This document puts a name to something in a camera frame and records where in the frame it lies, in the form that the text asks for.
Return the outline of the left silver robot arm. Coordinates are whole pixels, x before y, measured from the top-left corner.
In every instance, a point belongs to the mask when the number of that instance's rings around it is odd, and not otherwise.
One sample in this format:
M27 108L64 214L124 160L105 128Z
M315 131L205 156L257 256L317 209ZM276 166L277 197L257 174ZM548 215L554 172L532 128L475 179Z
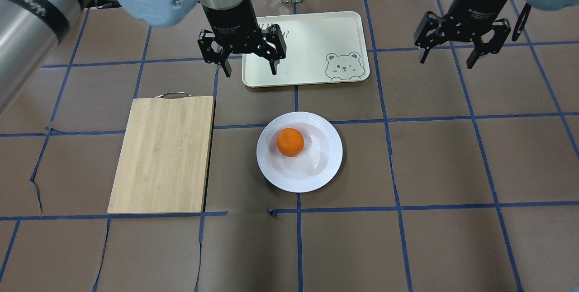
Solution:
M258 25L252 0L1 0L1 116L4 117L48 55L66 39L81 13L118 5L149 26L179 24L200 4L211 27L198 39L205 62L219 65L230 76L231 54L266 59L273 74L287 56L281 28Z

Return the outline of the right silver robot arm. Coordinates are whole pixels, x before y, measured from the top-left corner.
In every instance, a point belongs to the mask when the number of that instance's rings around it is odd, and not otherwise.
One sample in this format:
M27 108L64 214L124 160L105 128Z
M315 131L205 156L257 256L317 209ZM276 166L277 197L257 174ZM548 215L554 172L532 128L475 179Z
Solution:
M514 26L499 14L508 0L453 0L446 14L428 11L414 33L414 44L424 63L433 47L446 42L470 42L474 45L466 64L475 66L480 57L497 54L508 37L519 39L531 9L561 10L576 6L579 0L525 0L525 6Z

